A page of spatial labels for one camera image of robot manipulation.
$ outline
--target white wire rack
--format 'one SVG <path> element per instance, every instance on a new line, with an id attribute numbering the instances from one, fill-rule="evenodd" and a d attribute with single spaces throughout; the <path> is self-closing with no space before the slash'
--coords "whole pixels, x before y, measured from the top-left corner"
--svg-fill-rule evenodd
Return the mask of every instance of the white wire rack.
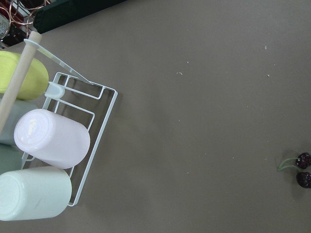
<path id="1" fill-rule="evenodd" d="M 54 111 L 56 113 L 57 110 L 59 109 L 59 104 L 62 103 L 64 105 L 73 107 L 73 108 L 75 108 L 75 109 L 77 109 L 79 111 L 82 111 L 82 112 L 85 112 L 87 114 L 90 114 L 91 120 L 90 120 L 88 126 L 86 126 L 87 130 L 90 131 L 90 129 L 92 127 L 95 127 L 93 125 L 93 122 L 94 122 L 94 119 L 95 119 L 95 113 L 93 111 L 90 111 L 88 109 L 79 107 L 79 106 L 77 106 L 75 104 L 72 104 L 70 102 L 67 102 L 67 101 L 63 100 L 62 97 L 64 96 L 65 92 L 69 91 L 69 92 L 72 92 L 72 93 L 77 93 L 77 94 L 79 94 L 81 96 L 84 96 L 86 98 L 92 98 L 92 99 L 95 99 L 95 100 L 100 100 L 103 97 L 103 93 L 104 93 L 105 90 L 106 91 L 111 91 L 113 93 L 113 96 L 112 96 L 112 98 L 110 100 L 110 103 L 108 104 L 108 108 L 107 108 L 107 110 L 104 113 L 104 117 L 102 118 L 101 127 L 99 129 L 99 132 L 98 132 L 97 135 L 95 135 L 95 138 L 96 138 L 95 139 L 95 143 L 89 149 L 90 156 L 89 156 L 89 159 L 88 159 L 85 171 L 83 173 L 83 176 L 82 176 L 82 178 L 80 180 L 77 192 L 76 192 L 76 194 L 73 195 L 74 196 L 74 200 L 68 204 L 69 206 L 74 206 L 74 205 L 76 205 L 78 203 L 78 200 L 80 198 L 83 186 L 84 186 L 85 181 L 86 181 L 87 174 L 88 174 L 88 172 L 90 170 L 93 158 L 94 158 L 94 156 L 96 154 L 97 147 L 98 147 L 100 139 L 101 139 L 101 137 L 102 137 L 102 135 L 104 133 L 104 129 L 106 127 L 107 121 L 109 119 L 110 113 L 112 111 L 112 108 L 114 106 L 114 103 L 116 101 L 118 93 L 113 88 L 110 88 L 110 87 L 107 87 L 107 86 L 104 86 L 104 85 L 101 85 L 101 84 L 98 84 L 98 83 L 94 83 L 94 82 L 91 82 L 91 81 L 87 80 L 80 73 L 75 71 L 73 68 L 68 66 L 65 62 L 60 60 L 58 57 L 56 57 L 55 55 L 53 55 L 52 53 L 47 51 L 45 48 L 43 48 L 39 44 L 37 44 L 37 43 L 35 43 L 35 42 L 31 41 L 31 40 L 28 40 L 28 39 L 25 39 L 25 42 L 26 43 L 32 43 L 33 45 L 35 45 L 37 47 L 38 51 L 40 51 L 42 54 L 46 55 L 47 57 L 49 57 L 50 59 L 52 59 L 53 61 L 58 63 L 61 67 L 65 68 L 67 71 L 69 71 L 69 73 L 71 73 L 71 74 L 65 74 L 65 73 L 57 72 L 53 82 L 49 82 L 49 87 L 48 87 L 48 89 L 47 89 L 47 91 L 45 93 L 46 100 L 45 100 L 45 102 L 43 104 L 43 107 L 42 107 L 43 109 Z M 61 77 L 65 77 L 64 84 L 59 84 L 59 81 L 60 81 Z M 99 89 L 100 89 L 100 91 L 98 92 L 99 94 L 98 95 L 90 95 L 90 94 L 87 94 L 85 92 L 79 91 L 77 89 L 68 87 L 68 83 L 69 83 L 70 79 L 77 80 L 77 81 L 82 81 L 82 82 L 87 83 L 89 85 L 98 86 Z M 52 100 L 56 101 L 56 104 L 54 105 L 54 107 L 51 108 L 51 101 Z M 27 153 L 24 153 L 23 156 L 22 156 L 22 168 L 24 168 L 26 162 L 31 162 L 34 159 L 35 158 L 32 157 L 31 155 L 29 155 Z M 73 171 L 74 171 L 74 167 L 72 167 L 70 169 L 70 172 L 69 172 L 70 178 L 72 178 L 72 176 L 73 176 Z"/>

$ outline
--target wooden stick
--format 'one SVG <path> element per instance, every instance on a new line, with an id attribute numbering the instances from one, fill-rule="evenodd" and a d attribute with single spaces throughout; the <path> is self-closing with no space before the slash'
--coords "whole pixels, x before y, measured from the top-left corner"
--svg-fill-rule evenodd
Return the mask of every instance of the wooden stick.
<path id="1" fill-rule="evenodd" d="M 38 44 L 40 43 L 41 38 L 42 35 L 36 32 L 31 32 L 29 36 L 29 40 L 32 40 Z M 0 102 L 0 134 L 6 123 L 6 120 L 9 117 L 14 101 L 19 93 L 21 85 L 23 84 L 23 81 L 26 77 L 26 74 L 30 67 L 31 61 L 35 56 L 36 51 L 37 48 L 34 45 L 26 43 L 25 48 L 16 66 L 16 69 L 12 75 L 10 83 Z"/>

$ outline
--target gray surface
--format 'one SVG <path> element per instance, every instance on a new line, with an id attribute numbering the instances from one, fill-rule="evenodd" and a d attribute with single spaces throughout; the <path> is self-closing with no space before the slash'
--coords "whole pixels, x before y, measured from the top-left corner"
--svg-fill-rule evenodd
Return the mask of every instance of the gray surface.
<path id="1" fill-rule="evenodd" d="M 311 150 L 310 4 L 129 0 L 45 33 L 120 95 L 78 205 L 1 232 L 309 232 L 276 167 Z"/>

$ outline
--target cup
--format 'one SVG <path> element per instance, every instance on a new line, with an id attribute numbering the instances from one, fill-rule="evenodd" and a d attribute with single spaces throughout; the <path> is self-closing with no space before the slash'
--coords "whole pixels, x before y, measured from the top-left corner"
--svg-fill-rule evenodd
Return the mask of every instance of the cup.
<path id="1" fill-rule="evenodd" d="M 20 54 L 0 51 L 0 93 L 8 87 Z M 49 84 L 49 75 L 45 66 L 37 59 L 33 59 L 25 80 L 19 90 L 17 98 L 20 100 L 33 100 L 43 94 Z"/>
<path id="2" fill-rule="evenodd" d="M 21 169 L 22 153 L 11 146 L 0 144 L 0 175 Z"/>
<path id="3" fill-rule="evenodd" d="M 0 220 L 55 217 L 67 207 L 72 187 L 68 174 L 52 166 L 0 175 Z"/>
<path id="4" fill-rule="evenodd" d="M 16 100 L 14 102 L 10 115 L 5 123 L 5 126 L 0 134 L 0 143 L 7 144 L 7 145 L 15 145 L 14 129 L 15 129 L 15 126 L 18 120 L 24 114 L 36 108 L 37 106 L 35 106 L 34 104 L 28 101 Z"/>
<path id="5" fill-rule="evenodd" d="M 24 152 L 63 169 L 81 162 L 90 145 L 84 125 L 45 109 L 26 113 L 16 124 L 14 140 Z"/>

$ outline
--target red object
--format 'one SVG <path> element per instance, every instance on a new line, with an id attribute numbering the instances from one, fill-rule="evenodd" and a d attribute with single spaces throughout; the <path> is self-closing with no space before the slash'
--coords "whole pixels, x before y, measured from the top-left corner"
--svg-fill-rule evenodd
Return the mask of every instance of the red object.
<path id="1" fill-rule="evenodd" d="M 0 6 L 5 8 L 8 12 L 10 9 L 10 4 L 11 3 L 8 0 L 0 0 Z M 9 19 L 8 13 L 1 8 L 0 8 L 0 14 L 2 14 L 4 17 Z M 12 8 L 11 8 L 11 16 L 12 16 L 13 20 L 15 20 L 17 22 L 20 22 L 20 23 L 24 22 L 23 15 L 20 12 L 18 12 L 14 6 L 12 6 Z"/>

